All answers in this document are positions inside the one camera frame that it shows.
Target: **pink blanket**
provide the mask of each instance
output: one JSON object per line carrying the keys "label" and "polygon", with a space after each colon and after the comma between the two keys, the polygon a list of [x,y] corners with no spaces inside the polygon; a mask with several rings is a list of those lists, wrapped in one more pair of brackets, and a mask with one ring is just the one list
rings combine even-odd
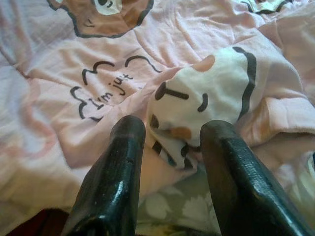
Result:
{"label": "pink blanket", "polygon": [[[237,43],[290,65],[282,78],[261,70],[271,82],[236,123],[289,188],[315,149],[314,15],[312,0],[2,0],[0,235],[43,208],[71,208],[121,117],[146,122],[162,82]],[[272,92],[288,68],[301,89]],[[141,197],[193,173],[146,144]]]}

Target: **pink fabric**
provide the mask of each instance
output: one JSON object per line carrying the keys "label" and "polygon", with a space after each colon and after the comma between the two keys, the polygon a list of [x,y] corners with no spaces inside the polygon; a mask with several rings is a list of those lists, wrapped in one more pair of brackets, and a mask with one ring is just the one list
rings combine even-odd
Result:
{"label": "pink fabric", "polygon": [[[87,15],[95,12],[91,7]],[[161,82],[258,30],[293,64],[314,102],[313,15],[311,0],[295,0],[269,15],[250,13],[238,0],[155,0],[141,25],[124,35],[83,38],[68,13],[46,0],[2,0],[0,235],[45,207],[69,209],[118,119],[132,114],[145,122],[148,99]],[[309,109],[306,101],[301,112]],[[275,110],[274,104],[268,109]],[[300,116],[293,110],[288,114],[292,128]],[[259,119],[255,127],[260,128]],[[309,120],[302,127],[312,129]],[[287,127],[275,121],[269,128],[276,134]],[[141,196],[187,176],[150,148],[145,149]]]}

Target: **bear ear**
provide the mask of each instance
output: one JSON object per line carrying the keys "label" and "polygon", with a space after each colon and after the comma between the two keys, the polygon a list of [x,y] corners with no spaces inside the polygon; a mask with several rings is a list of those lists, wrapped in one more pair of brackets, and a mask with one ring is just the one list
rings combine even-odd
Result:
{"label": "bear ear", "polygon": [[205,72],[210,70],[215,63],[215,57],[213,55],[207,56],[204,60],[192,65],[192,67],[199,72]]}
{"label": "bear ear", "polygon": [[49,6],[54,10],[57,10],[63,2],[63,0],[47,0],[47,1],[49,3]]}

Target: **cartoon bear face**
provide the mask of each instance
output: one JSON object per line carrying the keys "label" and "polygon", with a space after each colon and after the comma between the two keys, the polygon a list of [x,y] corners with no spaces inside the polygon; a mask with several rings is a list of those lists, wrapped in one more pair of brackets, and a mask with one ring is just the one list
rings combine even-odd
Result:
{"label": "cartoon bear face", "polygon": [[47,0],[57,10],[66,10],[79,37],[124,35],[139,26],[154,0]]}

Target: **cartoon print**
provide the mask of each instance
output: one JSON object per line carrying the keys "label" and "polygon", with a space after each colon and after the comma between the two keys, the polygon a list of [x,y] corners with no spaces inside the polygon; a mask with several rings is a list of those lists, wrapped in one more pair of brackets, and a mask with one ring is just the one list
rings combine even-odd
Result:
{"label": "cartoon print", "polygon": [[272,14],[280,12],[282,7],[287,3],[292,3],[293,0],[241,0],[240,3],[244,3],[248,7],[248,11],[261,15]]}
{"label": "cartoon print", "polygon": [[67,11],[77,36],[121,37],[141,25],[154,0],[47,0],[57,10]]}
{"label": "cartoon print", "polygon": [[128,70],[134,60],[138,63],[144,62],[146,70],[161,73],[149,59],[139,55],[127,58],[122,68],[116,68],[117,65],[109,61],[98,61],[92,70],[82,70],[83,86],[74,86],[70,89],[71,96],[79,102],[78,113],[81,119],[90,118],[99,122],[108,107],[123,102],[131,93],[142,89],[142,87],[130,89],[128,85],[130,81],[136,85],[134,78],[139,76]]}
{"label": "cartoon print", "polygon": [[241,47],[219,50],[177,72],[148,105],[153,149],[178,169],[195,168],[189,150],[200,152],[201,126],[214,119],[235,123],[247,113],[255,78],[256,58]]}

